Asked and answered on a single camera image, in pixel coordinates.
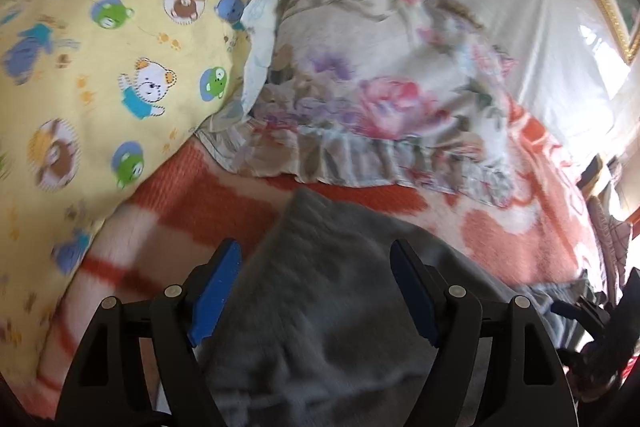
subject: gray towel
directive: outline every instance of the gray towel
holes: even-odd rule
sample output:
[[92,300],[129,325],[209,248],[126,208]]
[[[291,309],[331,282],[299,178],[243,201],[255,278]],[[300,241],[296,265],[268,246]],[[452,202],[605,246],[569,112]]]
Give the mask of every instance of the gray towel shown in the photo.
[[[230,427],[403,425],[436,350],[415,331],[389,268],[399,237],[450,284],[480,298],[516,295],[426,230],[300,188],[242,268],[199,355]],[[579,280],[518,292],[548,315],[553,299],[587,290]],[[545,325],[556,344],[575,336],[563,319]],[[483,339],[460,425],[475,417],[489,352]]]

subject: cartoon print fabric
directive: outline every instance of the cartoon print fabric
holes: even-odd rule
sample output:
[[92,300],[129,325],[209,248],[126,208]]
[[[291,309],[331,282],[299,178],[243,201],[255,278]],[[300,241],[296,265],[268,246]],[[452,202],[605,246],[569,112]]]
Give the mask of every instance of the cartoon print fabric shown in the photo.
[[[221,0],[216,12],[233,23],[241,9]],[[243,175],[424,185],[505,206],[513,59],[458,12],[452,0],[289,0],[253,118],[200,137]]]
[[34,377],[103,220],[207,117],[225,128],[249,111],[279,1],[244,0],[241,22],[216,13],[220,0],[0,0],[0,323],[13,332],[0,338],[0,371],[10,382]]

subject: floral pillow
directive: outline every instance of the floral pillow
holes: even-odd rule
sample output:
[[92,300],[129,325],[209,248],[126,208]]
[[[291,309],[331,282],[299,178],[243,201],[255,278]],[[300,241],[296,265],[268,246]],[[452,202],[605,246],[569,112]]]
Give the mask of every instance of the floral pillow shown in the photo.
[[511,194],[511,57],[443,0],[289,0],[252,118],[200,137],[232,172]]

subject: bed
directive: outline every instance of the bed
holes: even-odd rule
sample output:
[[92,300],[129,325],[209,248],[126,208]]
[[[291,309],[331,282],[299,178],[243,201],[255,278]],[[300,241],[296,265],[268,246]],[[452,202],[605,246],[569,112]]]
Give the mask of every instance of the bed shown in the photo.
[[[517,60],[506,79],[510,202],[490,206],[459,193],[400,185],[310,187],[430,230],[507,284],[562,283],[587,269],[594,289],[602,290],[596,237],[575,183],[600,149],[613,115],[599,69],[606,64],[579,28],[588,28],[610,50],[621,43],[596,0],[457,1]],[[624,53],[614,55],[616,83],[628,69]],[[292,176],[232,174],[200,138],[204,145],[188,139],[119,206],[84,255],[52,318],[34,378],[14,385],[31,412],[54,412],[70,360],[102,298],[148,298],[183,279],[224,237],[238,239],[250,255],[282,213],[298,185]],[[150,346],[143,352],[153,392],[158,375]]]

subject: orange and white blanket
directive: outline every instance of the orange and white blanket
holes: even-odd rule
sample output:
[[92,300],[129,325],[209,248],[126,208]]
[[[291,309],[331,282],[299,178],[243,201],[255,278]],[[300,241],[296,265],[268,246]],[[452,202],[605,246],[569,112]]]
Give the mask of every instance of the orange and white blanket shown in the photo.
[[[564,282],[598,267],[589,216],[566,152],[514,103],[508,154],[516,188],[505,208],[398,185],[307,186],[332,200],[415,223],[507,284]],[[224,237],[235,237],[249,256],[298,186],[291,176],[230,174],[190,139],[108,219],[86,254],[52,322],[36,381],[15,390],[28,410],[53,415],[74,352],[104,297],[146,299],[182,282]],[[592,284],[602,289],[598,280]],[[158,377],[151,353],[144,350],[143,358],[153,388]]]

